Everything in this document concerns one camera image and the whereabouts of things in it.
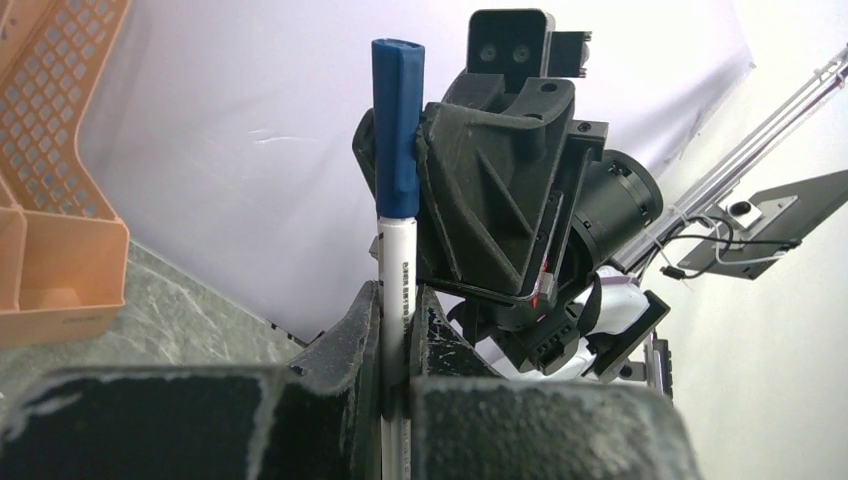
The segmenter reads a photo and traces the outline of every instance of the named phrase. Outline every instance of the marble countertop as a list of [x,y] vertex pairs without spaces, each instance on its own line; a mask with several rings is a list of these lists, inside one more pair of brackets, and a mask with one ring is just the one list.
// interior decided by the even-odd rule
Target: marble countertop
[[100,337],[0,350],[0,419],[42,374],[85,365],[285,363],[301,347],[271,323],[130,245],[126,307]]

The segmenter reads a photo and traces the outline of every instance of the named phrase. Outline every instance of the perforated basket side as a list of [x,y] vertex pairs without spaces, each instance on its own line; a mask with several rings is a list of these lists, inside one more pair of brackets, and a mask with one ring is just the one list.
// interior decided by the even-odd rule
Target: perforated basket side
[[[17,1],[7,25],[16,20]],[[76,144],[85,108],[129,4],[52,2],[4,72],[0,173],[25,209],[115,218],[83,167]]]

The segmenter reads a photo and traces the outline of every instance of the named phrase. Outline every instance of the storage basket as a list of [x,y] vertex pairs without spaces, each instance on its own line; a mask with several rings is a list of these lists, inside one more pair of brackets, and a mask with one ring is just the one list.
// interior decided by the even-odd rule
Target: storage basket
[[129,0],[0,0],[0,348],[99,335],[129,231],[77,134]]

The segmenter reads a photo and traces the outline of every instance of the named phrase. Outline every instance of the marker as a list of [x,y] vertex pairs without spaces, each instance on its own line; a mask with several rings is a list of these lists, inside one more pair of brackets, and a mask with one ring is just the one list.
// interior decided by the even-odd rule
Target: marker
[[376,143],[383,478],[404,478],[400,387],[409,375],[404,336],[415,313],[419,179],[415,135],[424,96],[424,47],[401,40],[371,43]]

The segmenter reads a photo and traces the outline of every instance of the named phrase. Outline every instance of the orange basket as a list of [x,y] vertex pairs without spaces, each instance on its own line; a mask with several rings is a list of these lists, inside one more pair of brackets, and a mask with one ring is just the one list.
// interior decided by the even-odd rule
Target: orange basket
[[129,0],[0,0],[0,348],[99,335],[129,231],[77,134]]

